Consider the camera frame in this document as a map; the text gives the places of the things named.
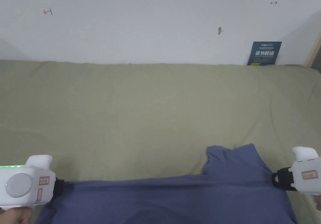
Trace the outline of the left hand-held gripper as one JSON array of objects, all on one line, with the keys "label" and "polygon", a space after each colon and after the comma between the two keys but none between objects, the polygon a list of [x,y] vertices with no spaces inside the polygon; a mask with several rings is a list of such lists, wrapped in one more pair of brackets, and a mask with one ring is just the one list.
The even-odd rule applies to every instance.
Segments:
[{"label": "left hand-held gripper", "polygon": [[62,195],[65,181],[50,170],[52,156],[32,155],[25,165],[0,167],[0,208],[45,205]]}]

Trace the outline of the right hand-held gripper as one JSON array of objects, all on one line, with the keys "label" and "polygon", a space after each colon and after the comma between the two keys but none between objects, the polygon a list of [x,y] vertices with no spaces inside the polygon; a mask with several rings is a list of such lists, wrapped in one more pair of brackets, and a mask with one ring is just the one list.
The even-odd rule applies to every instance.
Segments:
[{"label": "right hand-held gripper", "polygon": [[315,149],[294,147],[295,161],[291,167],[272,174],[272,184],[285,191],[307,195],[321,194],[321,157]]}]

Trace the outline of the person's left hand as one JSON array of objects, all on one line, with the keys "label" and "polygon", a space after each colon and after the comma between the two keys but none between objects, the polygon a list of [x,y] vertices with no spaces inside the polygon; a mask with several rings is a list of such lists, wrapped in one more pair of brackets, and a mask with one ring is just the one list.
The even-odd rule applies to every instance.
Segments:
[{"label": "person's left hand", "polygon": [[30,207],[16,207],[8,210],[0,209],[1,224],[29,224],[33,209]]}]

